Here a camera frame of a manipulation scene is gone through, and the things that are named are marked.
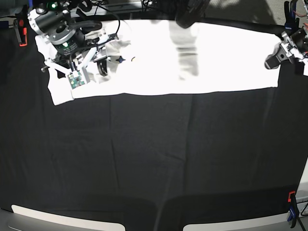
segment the wire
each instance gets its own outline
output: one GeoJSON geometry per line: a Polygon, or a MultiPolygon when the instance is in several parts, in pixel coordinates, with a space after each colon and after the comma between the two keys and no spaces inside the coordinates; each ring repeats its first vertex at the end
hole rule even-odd
{"type": "Polygon", "coordinates": [[[147,0],[147,4],[146,4],[146,5],[145,5],[144,2],[145,2],[145,0],[142,0],[142,5],[145,7],[145,10],[144,10],[144,11],[146,11],[146,9],[149,8],[149,9],[151,9],[151,10],[155,10],[155,11],[160,11],[160,12],[162,12],[162,13],[166,13],[166,12],[164,12],[164,11],[158,9],[158,8],[150,7],[150,6],[149,6],[149,2],[154,2],[153,0],[147,0]]]}
{"type": "Polygon", "coordinates": [[[100,30],[102,28],[102,23],[100,21],[87,20],[78,23],[72,23],[70,25],[70,28],[72,29],[82,28],[84,31],[87,31],[89,33],[93,30],[100,30]]]}
{"type": "Polygon", "coordinates": [[[308,214],[303,214],[304,211],[306,210],[307,206],[308,206],[308,202],[307,202],[307,204],[305,205],[305,207],[302,209],[302,211],[301,211],[301,213],[300,213],[300,215],[301,215],[302,217],[307,217],[307,216],[308,216],[308,214]]]}
{"type": "Polygon", "coordinates": [[[293,11],[298,17],[303,18],[303,17],[307,17],[306,14],[299,14],[296,11],[293,11]]]}
{"type": "Polygon", "coordinates": [[[109,3],[108,0],[91,0],[92,4],[98,4],[98,5],[106,5],[109,3]]]}
{"type": "Polygon", "coordinates": [[[302,227],[302,230],[303,230],[303,231],[306,231],[306,229],[305,229],[305,227],[304,227],[304,225],[303,225],[301,219],[300,219],[299,217],[296,217],[296,219],[297,219],[297,221],[298,221],[300,227],[302,227]]]}
{"type": "Polygon", "coordinates": [[[96,7],[96,10],[95,10],[94,16],[96,15],[97,9],[98,9],[98,6],[96,7]]]}
{"type": "Polygon", "coordinates": [[[94,44],[94,45],[87,46],[87,47],[79,47],[79,48],[77,48],[76,50],[74,50],[74,52],[72,52],[72,53],[69,55],[69,61],[70,61],[71,63],[73,63],[73,55],[76,54],[76,52],[78,52],[78,51],[84,52],[84,51],[89,50],[89,49],[91,49],[91,48],[93,48],[93,47],[98,47],[98,46],[104,45],[104,44],[110,42],[110,41],[113,40],[113,39],[114,39],[114,37],[110,37],[107,41],[105,41],[105,42],[103,42],[103,43],[100,43],[100,44],[94,44]]]}
{"type": "Polygon", "coordinates": [[[111,14],[112,14],[114,17],[116,17],[116,19],[118,20],[119,25],[117,26],[117,30],[116,30],[116,32],[114,33],[114,37],[113,37],[113,38],[115,38],[115,37],[117,36],[117,33],[118,33],[118,31],[119,31],[119,29],[120,29],[120,25],[121,25],[121,20],[120,20],[119,16],[118,16],[116,13],[113,13],[112,11],[106,9],[106,8],[103,7],[103,6],[100,6],[100,5],[97,5],[97,4],[94,4],[94,6],[98,6],[99,8],[102,8],[103,10],[105,10],[105,11],[111,13],[111,14]]]}

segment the black cable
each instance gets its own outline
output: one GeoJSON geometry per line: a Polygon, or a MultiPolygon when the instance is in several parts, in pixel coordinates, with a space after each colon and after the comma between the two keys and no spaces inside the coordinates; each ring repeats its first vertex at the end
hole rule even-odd
{"type": "Polygon", "coordinates": [[[308,202],[307,202],[307,204],[305,205],[305,207],[302,209],[302,211],[301,211],[301,213],[300,213],[300,215],[301,215],[302,217],[307,217],[307,216],[308,216],[308,214],[303,214],[303,212],[306,210],[307,206],[308,206],[308,202]]]}
{"type": "Polygon", "coordinates": [[[115,36],[114,36],[114,38],[115,38],[115,37],[116,37],[116,35],[117,35],[117,33],[118,33],[118,31],[119,31],[119,29],[120,29],[120,25],[121,25],[121,21],[120,21],[119,16],[118,16],[116,13],[113,13],[112,11],[110,11],[110,10],[106,9],[106,8],[105,8],[105,7],[103,7],[103,6],[96,5],[96,4],[94,4],[94,6],[98,6],[99,8],[102,8],[103,10],[105,10],[105,11],[107,11],[107,12],[109,12],[109,13],[113,14],[113,16],[114,16],[114,17],[116,17],[116,19],[118,20],[119,25],[118,25],[118,27],[117,27],[116,32],[114,33],[114,35],[115,35],[115,36]]]}
{"type": "Polygon", "coordinates": [[[83,0],[78,4],[78,7],[84,12],[89,12],[92,9],[92,2],[90,0],[83,0]]]}
{"type": "Polygon", "coordinates": [[[113,39],[114,39],[114,37],[110,37],[107,41],[105,41],[105,42],[103,42],[103,43],[101,43],[101,44],[93,44],[93,45],[91,45],[91,46],[79,47],[79,48],[77,48],[76,50],[74,50],[74,52],[72,52],[72,53],[69,55],[69,60],[70,60],[70,62],[73,63],[73,55],[76,54],[76,52],[78,52],[78,51],[84,52],[84,51],[89,50],[89,49],[91,49],[91,48],[93,48],[93,47],[98,47],[98,46],[104,45],[104,44],[110,42],[110,41],[113,40],[113,39]]]}
{"type": "Polygon", "coordinates": [[[151,9],[151,10],[155,10],[155,11],[159,11],[159,12],[162,12],[162,13],[166,13],[166,12],[164,12],[164,11],[158,9],[158,8],[150,7],[150,6],[149,6],[149,2],[153,2],[152,0],[147,0],[147,5],[145,5],[144,2],[145,2],[145,0],[142,0],[142,5],[145,7],[145,10],[144,10],[144,11],[146,11],[146,9],[149,8],[149,9],[151,9]]]}
{"type": "Polygon", "coordinates": [[[94,16],[96,15],[97,9],[98,9],[98,6],[96,7],[96,10],[95,10],[94,16]]]}
{"type": "Polygon", "coordinates": [[[83,13],[81,11],[81,9],[77,9],[76,10],[76,14],[83,20],[83,21],[86,21],[87,20],[87,15],[85,13],[83,13]]]}
{"type": "Polygon", "coordinates": [[[100,21],[87,20],[78,23],[72,23],[70,27],[72,29],[82,28],[82,30],[89,33],[93,30],[100,30],[102,28],[102,23],[100,21]]]}
{"type": "Polygon", "coordinates": [[[91,0],[92,4],[98,4],[98,5],[106,5],[109,2],[107,0],[91,0]]]}
{"type": "Polygon", "coordinates": [[[301,219],[300,219],[299,217],[296,217],[296,219],[297,219],[297,221],[298,221],[300,227],[302,227],[302,230],[303,230],[303,231],[306,231],[306,229],[305,229],[305,227],[304,227],[304,225],[303,225],[301,219]]]}

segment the red clamp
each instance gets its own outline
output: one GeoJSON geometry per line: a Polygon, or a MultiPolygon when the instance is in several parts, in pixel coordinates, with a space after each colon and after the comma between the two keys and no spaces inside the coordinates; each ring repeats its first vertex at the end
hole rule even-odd
{"type": "Polygon", "coordinates": [[[292,194],[295,194],[295,193],[296,193],[295,191],[289,192],[289,197],[288,197],[288,202],[289,202],[289,203],[291,202],[291,195],[292,195],[292,194]]]}
{"type": "Polygon", "coordinates": [[[15,19],[13,22],[13,26],[16,32],[17,40],[20,47],[24,47],[28,45],[27,41],[27,28],[23,19],[15,19]]]}

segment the table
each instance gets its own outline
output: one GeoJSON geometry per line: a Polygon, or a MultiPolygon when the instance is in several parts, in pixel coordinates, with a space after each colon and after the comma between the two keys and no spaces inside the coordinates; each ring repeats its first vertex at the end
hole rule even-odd
{"type": "Polygon", "coordinates": [[[287,211],[308,149],[308,80],[294,66],[281,67],[278,88],[54,106],[34,35],[19,48],[14,31],[0,34],[2,209],[15,204],[134,231],[287,211]]]}

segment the green circuit board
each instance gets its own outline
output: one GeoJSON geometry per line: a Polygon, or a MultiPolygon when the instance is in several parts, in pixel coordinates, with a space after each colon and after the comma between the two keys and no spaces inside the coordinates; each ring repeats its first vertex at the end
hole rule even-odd
{"type": "Polygon", "coordinates": [[[79,74],[78,77],[74,77],[72,74],[68,75],[68,80],[69,80],[69,83],[70,83],[72,89],[75,89],[75,88],[85,84],[85,82],[81,78],[80,72],[78,72],[78,74],[79,74]]]}

